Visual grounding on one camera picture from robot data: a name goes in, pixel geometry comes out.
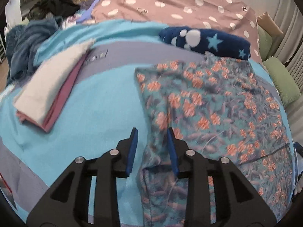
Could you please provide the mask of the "pink polka dot sheet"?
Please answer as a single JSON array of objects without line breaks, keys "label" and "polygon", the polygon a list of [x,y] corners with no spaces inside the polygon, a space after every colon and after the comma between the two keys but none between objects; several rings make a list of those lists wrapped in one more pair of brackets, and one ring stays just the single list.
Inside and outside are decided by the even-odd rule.
[{"label": "pink polka dot sheet", "polygon": [[126,19],[222,30],[248,40],[251,58],[262,61],[255,12],[241,0],[101,0],[91,15],[97,23]]}]

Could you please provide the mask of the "beige pleated curtain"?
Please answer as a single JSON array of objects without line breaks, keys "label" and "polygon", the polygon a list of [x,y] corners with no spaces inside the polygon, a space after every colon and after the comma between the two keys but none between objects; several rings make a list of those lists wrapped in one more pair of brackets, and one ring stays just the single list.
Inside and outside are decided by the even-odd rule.
[{"label": "beige pleated curtain", "polygon": [[302,90],[302,13],[294,0],[280,0],[273,20],[283,31],[276,39],[274,56],[286,65]]}]

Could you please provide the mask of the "blue grey bedspread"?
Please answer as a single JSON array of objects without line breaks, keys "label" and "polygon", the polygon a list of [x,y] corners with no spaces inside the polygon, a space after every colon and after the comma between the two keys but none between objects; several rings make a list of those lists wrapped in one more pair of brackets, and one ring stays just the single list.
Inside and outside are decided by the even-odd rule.
[{"label": "blue grey bedspread", "polygon": [[[1,192],[6,195],[1,226],[11,224],[6,218],[8,211],[27,226],[32,209],[77,157],[86,160],[101,157],[115,149],[119,141],[128,139],[133,128],[138,130],[138,144],[129,177],[116,180],[118,211],[120,226],[144,226],[139,170],[151,128],[140,99],[135,70],[171,61],[199,61],[207,53],[164,43],[159,33],[167,27],[170,26],[156,22],[111,20],[57,30],[40,45],[33,64],[36,71],[44,61],[70,46],[95,40],[50,132],[28,121],[20,122],[13,106],[13,99],[36,71],[9,84],[1,94],[1,181],[4,183]],[[263,68],[251,57],[243,61],[250,62],[258,79],[280,103]],[[281,103],[280,109],[285,114]]]}]

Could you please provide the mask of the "near green pillow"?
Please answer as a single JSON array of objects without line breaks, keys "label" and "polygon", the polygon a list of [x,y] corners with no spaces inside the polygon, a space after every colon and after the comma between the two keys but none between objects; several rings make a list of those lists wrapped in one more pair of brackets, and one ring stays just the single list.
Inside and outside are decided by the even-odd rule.
[{"label": "near green pillow", "polygon": [[279,59],[271,57],[265,60],[263,64],[268,70],[276,89],[279,91],[285,107],[300,98],[301,92],[297,84]]}]

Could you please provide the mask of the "floral teal shirt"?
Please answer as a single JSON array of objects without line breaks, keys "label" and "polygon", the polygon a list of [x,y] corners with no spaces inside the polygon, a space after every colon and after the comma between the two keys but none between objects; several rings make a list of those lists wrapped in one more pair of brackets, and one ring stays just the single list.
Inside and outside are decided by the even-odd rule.
[{"label": "floral teal shirt", "polygon": [[172,172],[166,132],[205,158],[228,157],[268,204],[286,214],[295,159],[286,116],[250,62],[209,52],[194,62],[136,68],[147,115],[147,146],[139,170],[144,226],[183,226],[188,181]]}]

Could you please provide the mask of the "far green pillow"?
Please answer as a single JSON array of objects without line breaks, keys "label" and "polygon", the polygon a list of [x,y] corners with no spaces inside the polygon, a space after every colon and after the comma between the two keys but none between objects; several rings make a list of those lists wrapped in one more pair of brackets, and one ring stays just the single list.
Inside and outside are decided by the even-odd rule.
[{"label": "far green pillow", "polygon": [[269,56],[269,52],[272,47],[273,39],[261,26],[258,25],[257,29],[258,29],[258,36],[259,36],[259,40],[258,40],[259,52],[260,52],[261,59],[263,61],[265,61]]}]

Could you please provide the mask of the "dark blue towel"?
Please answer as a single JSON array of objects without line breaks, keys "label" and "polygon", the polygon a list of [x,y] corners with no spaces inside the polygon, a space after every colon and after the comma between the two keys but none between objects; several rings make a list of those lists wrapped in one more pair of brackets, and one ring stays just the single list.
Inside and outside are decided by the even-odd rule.
[{"label": "dark blue towel", "polygon": [[9,73],[6,84],[23,80],[36,71],[34,58],[40,45],[61,26],[63,18],[33,20],[13,27],[6,36],[6,57]]}]

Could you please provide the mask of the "tan pillow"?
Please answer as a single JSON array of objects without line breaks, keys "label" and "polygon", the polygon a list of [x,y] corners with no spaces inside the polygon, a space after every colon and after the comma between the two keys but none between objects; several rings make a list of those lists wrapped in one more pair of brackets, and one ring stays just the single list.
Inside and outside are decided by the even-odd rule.
[{"label": "tan pillow", "polygon": [[257,24],[272,37],[283,35],[283,31],[272,20],[267,11],[257,17]]}]

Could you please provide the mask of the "white folded garment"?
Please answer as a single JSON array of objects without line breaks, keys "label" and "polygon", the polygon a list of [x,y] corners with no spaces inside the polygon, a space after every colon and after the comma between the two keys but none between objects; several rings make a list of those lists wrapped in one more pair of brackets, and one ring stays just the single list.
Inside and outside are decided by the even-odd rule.
[{"label": "white folded garment", "polygon": [[64,82],[82,58],[85,58],[95,40],[90,39],[61,51],[44,61],[29,82],[13,99],[20,121],[28,120],[43,126],[55,98]]}]

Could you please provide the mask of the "black clothes pile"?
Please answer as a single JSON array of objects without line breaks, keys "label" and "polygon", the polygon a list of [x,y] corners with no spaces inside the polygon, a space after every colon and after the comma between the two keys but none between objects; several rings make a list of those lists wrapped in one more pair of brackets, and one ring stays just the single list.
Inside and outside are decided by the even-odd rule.
[{"label": "black clothes pile", "polygon": [[72,0],[40,0],[31,7],[27,18],[30,21],[44,19],[47,14],[52,14],[54,17],[61,16],[65,19],[74,15],[80,8],[81,6]]}]

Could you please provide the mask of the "pink folded garment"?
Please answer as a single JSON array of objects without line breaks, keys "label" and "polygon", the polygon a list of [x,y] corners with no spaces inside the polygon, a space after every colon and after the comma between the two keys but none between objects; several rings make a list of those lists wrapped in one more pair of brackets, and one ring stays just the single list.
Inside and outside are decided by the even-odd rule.
[{"label": "pink folded garment", "polygon": [[57,97],[55,98],[55,101],[53,105],[51,106],[51,110],[47,115],[46,121],[43,123],[42,127],[35,126],[41,128],[44,132],[48,133],[50,130],[53,128],[55,122],[57,121],[58,117],[60,116],[60,113],[67,101],[67,99],[70,96],[70,93],[72,91],[72,88],[74,86],[74,83],[76,82],[77,76],[79,74],[79,71],[81,70],[81,67],[84,63],[85,58],[82,58],[80,62],[76,65],[76,68],[70,73],[69,77],[67,80],[64,82],[63,86],[60,89],[60,92],[58,93]]}]

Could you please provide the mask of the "navy star fleece garment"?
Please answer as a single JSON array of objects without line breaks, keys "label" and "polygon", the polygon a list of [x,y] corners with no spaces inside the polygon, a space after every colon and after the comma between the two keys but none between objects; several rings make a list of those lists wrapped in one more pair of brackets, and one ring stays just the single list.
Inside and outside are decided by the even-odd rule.
[{"label": "navy star fleece garment", "polygon": [[251,44],[242,37],[214,29],[167,27],[160,31],[161,40],[179,48],[215,56],[247,60]]}]

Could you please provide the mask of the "green pillow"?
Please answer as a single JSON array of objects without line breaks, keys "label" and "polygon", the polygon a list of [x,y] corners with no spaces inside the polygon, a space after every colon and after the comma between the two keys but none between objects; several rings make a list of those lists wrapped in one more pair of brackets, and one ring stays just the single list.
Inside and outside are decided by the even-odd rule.
[{"label": "green pillow", "polygon": [[271,57],[265,60],[263,64],[268,70],[276,89],[279,91],[285,107],[300,98],[301,92],[297,84],[279,59]]},{"label": "green pillow", "polygon": [[258,29],[258,36],[259,36],[259,40],[258,40],[259,52],[260,52],[261,59],[263,61],[265,61],[269,56],[269,52],[272,47],[273,39],[261,26],[258,25],[257,29]]}]

